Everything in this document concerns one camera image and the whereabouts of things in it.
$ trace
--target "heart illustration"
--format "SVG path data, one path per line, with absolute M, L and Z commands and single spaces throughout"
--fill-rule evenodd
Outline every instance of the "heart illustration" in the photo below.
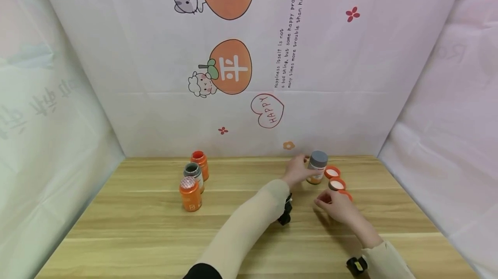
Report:
M 282 120 L 284 108 L 282 102 L 268 93 L 255 96 L 250 108 L 259 115 L 258 124 L 263 128 L 275 128 Z

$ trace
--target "printed backdrop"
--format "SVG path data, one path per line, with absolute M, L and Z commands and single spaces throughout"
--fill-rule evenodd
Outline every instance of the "printed backdrop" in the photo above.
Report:
M 454 0 L 51 0 L 128 156 L 376 155 Z

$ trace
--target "wooden tabletop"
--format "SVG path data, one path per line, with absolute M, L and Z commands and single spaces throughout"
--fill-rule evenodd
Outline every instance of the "wooden tabletop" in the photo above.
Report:
M 38 279 L 181 279 L 235 209 L 280 177 L 289 158 L 209 159 L 203 206 L 187 213 L 178 191 L 187 159 L 127 159 L 50 257 Z M 354 202 L 418 279 L 478 278 L 384 166 L 370 156 L 333 157 Z M 239 279 L 350 279 L 360 244 L 314 210 L 326 188 L 303 183 L 292 221 L 273 223 Z

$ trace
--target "plastic bottle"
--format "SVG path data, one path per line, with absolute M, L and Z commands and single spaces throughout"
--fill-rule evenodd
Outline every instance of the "plastic bottle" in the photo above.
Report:
M 183 177 L 193 177 L 199 183 L 201 194 L 204 192 L 204 179 L 202 178 L 200 165 L 195 162 L 188 163 L 183 169 Z
M 193 152 L 190 157 L 190 162 L 195 162 L 196 164 L 201 166 L 202 170 L 202 178 L 204 181 L 207 181 L 209 178 L 209 169 L 208 169 L 208 158 L 201 151 Z
M 310 184 L 320 184 L 323 178 L 323 172 L 327 167 L 329 157 L 322 151 L 314 151 L 311 153 L 308 169 L 315 169 L 321 171 L 320 174 L 314 175 L 306 179 Z
M 186 177 L 180 181 L 180 194 L 182 195 L 183 207 L 188 212 L 197 211 L 202 206 L 199 183 L 193 177 Z

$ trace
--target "beige sleeve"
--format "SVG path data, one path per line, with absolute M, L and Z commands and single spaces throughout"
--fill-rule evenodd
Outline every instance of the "beige sleeve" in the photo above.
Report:
M 415 279 L 412 272 L 389 241 L 374 249 L 361 250 L 368 265 L 370 279 Z
M 289 186 L 274 180 L 230 216 L 197 263 L 213 266 L 223 279 L 235 279 L 249 250 L 284 212 Z

